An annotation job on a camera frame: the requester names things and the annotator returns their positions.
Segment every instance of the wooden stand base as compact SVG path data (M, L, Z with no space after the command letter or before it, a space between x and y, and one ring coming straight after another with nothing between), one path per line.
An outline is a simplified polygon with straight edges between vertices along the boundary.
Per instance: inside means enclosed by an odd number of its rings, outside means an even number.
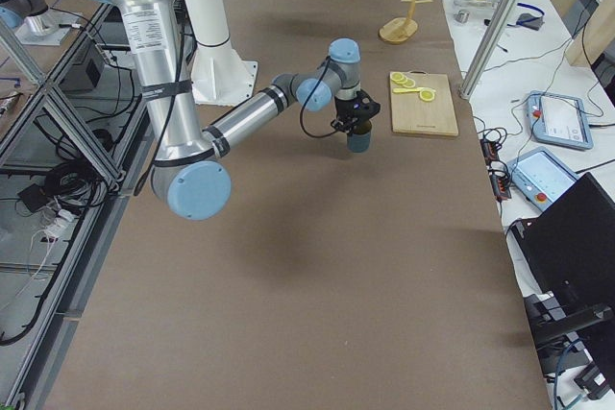
M419 25L413 19L406 22L405 18L395 18L381 27L378 36L386 43L397 45L408 40L417 29Z

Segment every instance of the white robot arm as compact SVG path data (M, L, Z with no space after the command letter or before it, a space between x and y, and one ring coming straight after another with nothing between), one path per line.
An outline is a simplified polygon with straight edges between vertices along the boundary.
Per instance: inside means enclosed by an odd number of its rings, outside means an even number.
M380 105L360 90L360 56L354 41L335 40L314 72L279 76L202 130L185 62L178 59L182 54L175 0L98 1L114 4L122 14L143 101L160 141L152 187L178 215L202 220L217 213L231 194L230 177L217 159L294 101L307 110L319 110L335 97L333 128L349 136L351 150L367 149L359 134L369 133L369 119Z

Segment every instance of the wooden mug tree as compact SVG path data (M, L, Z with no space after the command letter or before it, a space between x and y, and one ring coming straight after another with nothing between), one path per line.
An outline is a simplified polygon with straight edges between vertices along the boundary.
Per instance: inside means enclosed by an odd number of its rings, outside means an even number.
M378 32L378 36L387 43L396 45L404 43L416 33L419 25L412 19L416 4L425 4L431 2L431 0L402 0L402 2L408 2L410 4L406 17L391 19L382 26Z

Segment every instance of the blue cable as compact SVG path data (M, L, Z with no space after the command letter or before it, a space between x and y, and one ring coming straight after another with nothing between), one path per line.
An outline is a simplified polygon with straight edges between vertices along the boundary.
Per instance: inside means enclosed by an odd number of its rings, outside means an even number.
M559 375L562 373L561 368L564 363L564 359L566 358L566 355L568 355L568 353L575 346L575 344L580 343L580 341L581 341L580 338L577 338L575 341L573 341L570 345L566 347L566 349L561 353L561 355L557 359L557 366L555 367L555 379L553 380L553 410L557 410L557 379L559 378ZM569 403L568 405L565 405L562 410L568 410L572 408L575 404L577 404L581 400L582 397L583 395L578 395L571 403Z

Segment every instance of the brown table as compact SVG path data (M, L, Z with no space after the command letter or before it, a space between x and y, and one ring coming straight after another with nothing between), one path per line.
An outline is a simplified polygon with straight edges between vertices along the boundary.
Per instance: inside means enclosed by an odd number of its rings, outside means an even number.
M225 4L260 85L356 39L372 147L309 139L293 108L224 159L212 219L133 199L46 408L550 408L470 107L454 97L455 139L390 128L389 70L460 82L440 1L402 46L377 38L399 0Z

